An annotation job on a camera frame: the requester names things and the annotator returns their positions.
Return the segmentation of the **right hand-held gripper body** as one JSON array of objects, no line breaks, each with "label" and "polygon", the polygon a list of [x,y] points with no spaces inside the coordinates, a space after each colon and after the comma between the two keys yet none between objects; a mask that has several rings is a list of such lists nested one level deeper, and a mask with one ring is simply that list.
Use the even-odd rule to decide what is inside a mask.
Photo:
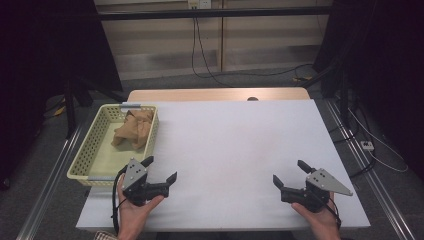
[{"label": "right hand-held gripper body", "polygon": [[323,168],[312,170],[300,189],[280,183],[281,201],[299,203],[313,213],[321,211],[330,200],[330,193],[352,196],[353,192]]}]

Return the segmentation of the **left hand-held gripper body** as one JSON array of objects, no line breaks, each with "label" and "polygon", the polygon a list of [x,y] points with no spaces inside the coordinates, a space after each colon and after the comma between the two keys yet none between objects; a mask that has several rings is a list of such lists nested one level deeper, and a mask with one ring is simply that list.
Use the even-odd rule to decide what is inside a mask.
[{"label": "left hand-held gripper body", "polygon": [[122,185],[124,196],[136,206],[142,206],[146,201],[150,201],[156,196],[168,197],[170,188],[166,181],[149,183],[147,181],[148,167],[151,164],[148,167],[143,167],[141,162],[134,158],[129,161]]}]

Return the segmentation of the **tan cloth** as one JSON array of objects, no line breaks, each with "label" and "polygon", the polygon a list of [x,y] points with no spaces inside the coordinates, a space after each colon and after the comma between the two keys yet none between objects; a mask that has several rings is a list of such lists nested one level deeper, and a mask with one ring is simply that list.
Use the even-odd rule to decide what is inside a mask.
[{"label": "tan cloth", "polygon": [[137,150],[145,146],[152,127],[152,110],[129,110],[121,127],[114,130],[112,146],[120,145],[124,140]]}]

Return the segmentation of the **pale yellow perforated basket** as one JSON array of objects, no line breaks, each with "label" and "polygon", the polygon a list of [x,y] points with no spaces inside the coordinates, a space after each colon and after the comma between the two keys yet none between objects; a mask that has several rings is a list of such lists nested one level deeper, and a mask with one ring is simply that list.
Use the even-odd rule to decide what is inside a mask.
[{"label": "pale yellow perforated basket", "polygon": [[[147,143],[134,149],[123,140],[113,146],[115,129],[124,125],[130,111],[151,111],[152,126]],[[159,118],[155,106],[141,104],[105,104],[101,106],[72,162],[67,177],[85,186],[111,186],[116,174],[131,158],[138,161],[153,154]]]}]

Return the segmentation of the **person's left hand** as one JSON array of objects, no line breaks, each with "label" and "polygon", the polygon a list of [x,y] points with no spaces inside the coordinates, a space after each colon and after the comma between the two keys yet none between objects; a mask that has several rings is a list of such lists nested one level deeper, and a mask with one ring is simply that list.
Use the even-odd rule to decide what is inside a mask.
[{"label": "person's left hand", "polygon": [[129,202],[123,194],[124,175],[118,180],[117,194],[119,199],[119,232],[118,240],[137,240],[142,233],[147,218],[152,210],[157,207],[163,200],[163,196],[156,196],[143,206],[136,206]]}]

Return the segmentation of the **person's right hand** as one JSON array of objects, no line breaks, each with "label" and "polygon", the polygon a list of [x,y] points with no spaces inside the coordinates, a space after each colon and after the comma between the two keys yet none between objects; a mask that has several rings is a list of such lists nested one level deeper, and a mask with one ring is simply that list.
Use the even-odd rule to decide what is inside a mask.
[{"label": "person's right hand", "polygon": [[313,213],[299,203],[292,203],[291,207],[300,214],[310,225],[316,240],[341,240],[337,218],[332,214],[335,210],[333,202],[334,194],[330,194],[327,208]]}]

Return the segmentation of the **white table cover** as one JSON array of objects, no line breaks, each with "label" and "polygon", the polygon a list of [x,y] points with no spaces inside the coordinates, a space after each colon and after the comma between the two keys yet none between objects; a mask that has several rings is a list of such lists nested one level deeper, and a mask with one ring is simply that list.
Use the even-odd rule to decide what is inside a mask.
[{"label": "white table cover", "polygon": [[148,180],[177,176],[148,232],[297,230],[273,179],[305,185],[300,160],[352,185],[312,100],[160,102]]}]

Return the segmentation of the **person's patterned sleeve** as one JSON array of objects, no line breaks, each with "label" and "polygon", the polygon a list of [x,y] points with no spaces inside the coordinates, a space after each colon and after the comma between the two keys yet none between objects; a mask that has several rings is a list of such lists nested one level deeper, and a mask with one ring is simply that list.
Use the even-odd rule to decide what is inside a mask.
[{"label": "person's patterned sleeve", "polygon": [[109,232],[97,231],[93,240],[118,240],[118,238]]}]

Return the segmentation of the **wooden table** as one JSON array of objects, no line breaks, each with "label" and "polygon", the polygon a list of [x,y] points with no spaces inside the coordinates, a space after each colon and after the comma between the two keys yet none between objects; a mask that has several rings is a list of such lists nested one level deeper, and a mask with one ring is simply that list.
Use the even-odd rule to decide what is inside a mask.
[{"label": "wooden table", "polygon": [[302,87],[133,90],[129,102],[309,100]]}]

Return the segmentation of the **black metal stand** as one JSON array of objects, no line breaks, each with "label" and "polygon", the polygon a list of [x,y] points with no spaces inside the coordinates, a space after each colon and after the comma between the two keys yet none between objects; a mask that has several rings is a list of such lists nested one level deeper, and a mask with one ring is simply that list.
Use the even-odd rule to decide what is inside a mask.
[{"label": "black metal stand", "polygon": [[93,99],[89,93],[90,89],[95,90],[116,102],[123,102],[125,100],[123,96],[115,93],[113,90],[107,89],[101,84],[95,83],[92,80],[82,77],[68,77],[64,81],[64,98],[68,126],[67,139],[71,138],[77,128],[74,100],[77,100],[82,107],[90,107],[93,103]]}]

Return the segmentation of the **black curtain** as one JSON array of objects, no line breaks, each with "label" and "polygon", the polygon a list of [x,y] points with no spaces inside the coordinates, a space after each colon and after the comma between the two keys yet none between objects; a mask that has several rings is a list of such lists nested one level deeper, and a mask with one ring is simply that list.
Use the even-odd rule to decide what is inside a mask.
[{"label": "black curtain", "polygon": [[343,71],[410,169],[424,181],[424,0],[332,0],[313,69]]},{"label": "black curtain", "polygon": [[94,0],[0,0],[0,191],[68,77],[122,90]]}]

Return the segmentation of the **black metal bar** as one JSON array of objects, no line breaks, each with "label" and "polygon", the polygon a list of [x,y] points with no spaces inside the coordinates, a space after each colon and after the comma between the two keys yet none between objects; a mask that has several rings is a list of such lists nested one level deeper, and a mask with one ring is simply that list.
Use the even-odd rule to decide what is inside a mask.
[{"label": "black metal bar", "polygon": [[303,16],[328,15],[330,6],[284,7],[284,8],[241,8],[241,9],[198,9],[169,10],[145,12],[101,12],[98,19],[102,21],[185,19],[185,18],[221,18],[221,17],[256,17],[256,16]]}]

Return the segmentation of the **aluminium floor rail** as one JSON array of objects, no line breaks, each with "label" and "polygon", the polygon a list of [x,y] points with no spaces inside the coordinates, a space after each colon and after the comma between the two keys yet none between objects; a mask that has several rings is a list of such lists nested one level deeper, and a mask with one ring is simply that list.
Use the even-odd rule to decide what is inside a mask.
[{"label": "aluminium floor rail", "polygon": [[[347,143],[350,151],[352,152],[354,159],[361,168],[365,168],[370,163],[366,152],[362,149],[360,143],[354,137],[353,132],[347,128],[345,123],[342,122],[342,119],[339,116],[340,111],[338,110],[336,104],[326,100],[326,105],[331,112],[334,121],[338,124],[339,130],[344,137],[344,140]],[[374,196],[377,199],[377,202],[385,213],[389,223],[392,226],[392,229],[396,233],[397,238],[399,240],[417,240],[416,236],[413,234],[413,231],[408,225],[406,218],[390,196],[375,170],[370,169],[364,173],[363,176],[366,178],[370,188],[374,193]]]},{"label": "aluminium floor rail", "polygon": [[58,155],[53,169],[42,188],[41,193],[36,199],[29,215],[27,216],[16,240],[33,240],[39,226],[44,218],[47,208],[52,200],[53,194],[57,188],[62,174],[65,171],[66,164],[69,161],[77,141],[80,139],[82,125],[77,125],[74,130],[67,134],[66,141]]}]

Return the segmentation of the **white wall outlet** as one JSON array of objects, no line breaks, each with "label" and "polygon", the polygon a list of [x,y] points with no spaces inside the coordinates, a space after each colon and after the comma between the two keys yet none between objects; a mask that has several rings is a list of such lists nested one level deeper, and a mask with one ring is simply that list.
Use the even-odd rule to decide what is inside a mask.
[{"label": "white wall outlet", "polygon": [[187,0],[188,8],[195,9],[211,9],[212,1],[211,0]]}]

